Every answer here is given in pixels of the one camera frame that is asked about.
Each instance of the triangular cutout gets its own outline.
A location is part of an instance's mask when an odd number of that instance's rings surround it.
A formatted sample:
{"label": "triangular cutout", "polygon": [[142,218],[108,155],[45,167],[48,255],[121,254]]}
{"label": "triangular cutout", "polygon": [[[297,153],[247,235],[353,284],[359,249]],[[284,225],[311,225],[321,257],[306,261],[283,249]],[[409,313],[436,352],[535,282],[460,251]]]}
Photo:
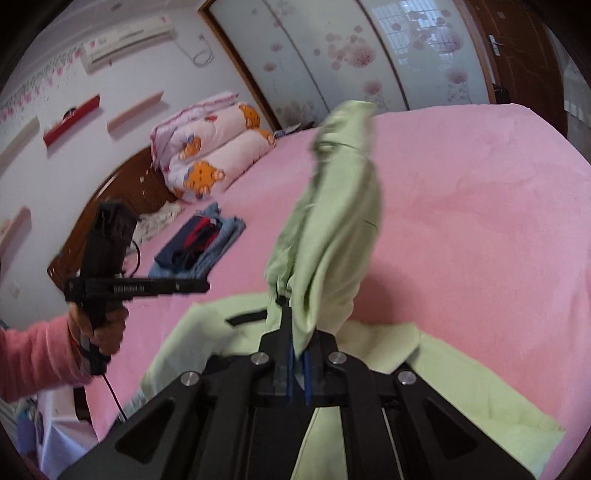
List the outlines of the triangular cutout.
{"label": "triangular cutout", "polygon": [[423,408],[446,459],[454,460],[476,449],[476,440],[431,400],[423,401]]}
{"label": "triangular cutout", "polygon": [[126,433],[115,445],[115,450],[143,464],[150,463],[173,411],[172,400],[163,402]]}

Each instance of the wall socket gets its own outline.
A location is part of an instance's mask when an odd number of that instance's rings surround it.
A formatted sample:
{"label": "wall socket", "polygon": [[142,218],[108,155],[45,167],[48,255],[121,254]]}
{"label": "wall socket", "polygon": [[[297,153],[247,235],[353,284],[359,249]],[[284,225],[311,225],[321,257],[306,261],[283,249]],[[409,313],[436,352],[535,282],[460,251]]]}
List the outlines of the wall socket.
{"label": "wall socket", "polygon": [[18,286],[18,283],[12,281],[8,286],[8,291],[10,292],[10,295],[17,299],[18,296],[21,294],[21,287]]}

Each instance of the light green garment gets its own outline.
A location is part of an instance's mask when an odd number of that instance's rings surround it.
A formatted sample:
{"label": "light green garment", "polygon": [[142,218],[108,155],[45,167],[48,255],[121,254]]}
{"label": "light green garment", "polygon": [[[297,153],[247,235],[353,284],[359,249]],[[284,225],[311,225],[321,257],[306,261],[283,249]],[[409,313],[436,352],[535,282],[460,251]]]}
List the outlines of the light green garment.
{"label": "light green garment", "polygon": [[345,102],[314,139],[316,172],[277,239],[265,269],[267,329],[281,323],[275,294],[290,299],[300,356],[315,327],[336,333],[353,312],[381,219],[371,150],[374,105]]}
{"label": "light green garment", "polygon": [[[162,345],[141,380],[149,400],[187,370],[203,371],[214,355],[258,350],[265,322],[232,327],[224,320],[261,310],[265,293],[194,304]],[[336,334],[339,350],[372,370],[390,373],[405,360],[448,402],[539,477],[564,431],[492,371],[411,323],[365,325],[347,320]],[[293,480],[343,480],[345,451],[338,408],[318,408],[300,449]]]}

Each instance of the wall-mounted air conditioner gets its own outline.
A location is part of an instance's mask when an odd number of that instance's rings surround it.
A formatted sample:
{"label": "wall-mounted air conditioner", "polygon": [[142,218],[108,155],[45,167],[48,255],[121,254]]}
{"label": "wall-mounted air conditioner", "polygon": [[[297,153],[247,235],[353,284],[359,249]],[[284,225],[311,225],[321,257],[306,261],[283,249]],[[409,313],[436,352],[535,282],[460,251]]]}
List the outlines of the wall-mounted air conditioner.
{"label": "wall-mounted air conditioner", "polygon": [[173,25],[166,15],[144,18],[129,24],[120,25],[82,45],[82,63],[87,72],[154,41],[170,38]]}

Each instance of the pink blanket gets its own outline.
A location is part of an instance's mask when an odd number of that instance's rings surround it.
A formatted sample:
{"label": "pink blanket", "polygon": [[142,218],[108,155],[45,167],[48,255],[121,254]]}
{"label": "pink blanket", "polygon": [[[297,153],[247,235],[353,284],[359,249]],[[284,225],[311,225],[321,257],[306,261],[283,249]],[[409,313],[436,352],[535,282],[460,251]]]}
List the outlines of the pink blanket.
{"label": "pink blanket", "polygon": [[[375,123],[384,226],[353,317],[413,321],[557,419],[566,435],[543,475],[555,478],[591,424],[591,167],[516,105],[387,113]],[[219,199],[247,228],[211,272],[209,293],[129,305],[108,371],[122,403],[192,302],[265,290],[270,250],[311,173],[312,136],[279,141]],[[138,275],[192,211],[141,247]],[[116,405],[100,378],[86,391],[103,438]]]}

